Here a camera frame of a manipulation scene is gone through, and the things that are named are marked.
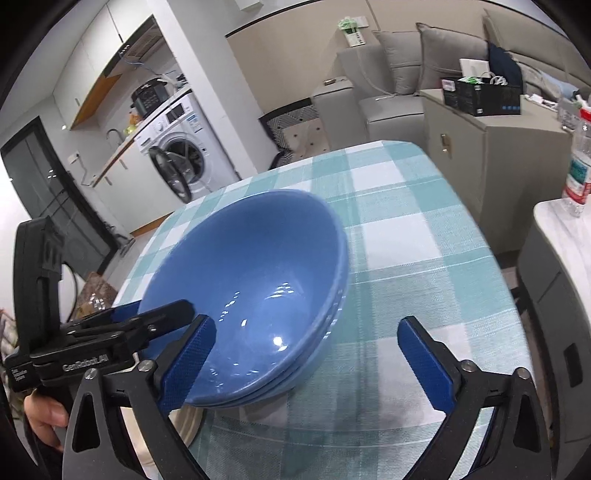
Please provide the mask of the person's left hand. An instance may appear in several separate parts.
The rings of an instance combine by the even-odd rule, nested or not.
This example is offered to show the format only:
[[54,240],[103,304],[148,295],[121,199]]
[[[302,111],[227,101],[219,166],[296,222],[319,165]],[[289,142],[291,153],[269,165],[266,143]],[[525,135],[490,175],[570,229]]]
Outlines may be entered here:
[[34,391],[24,399],[24,412],[32,431],[45,445],[62,452],[55,429],[68,426],[69,415],[57,400]]

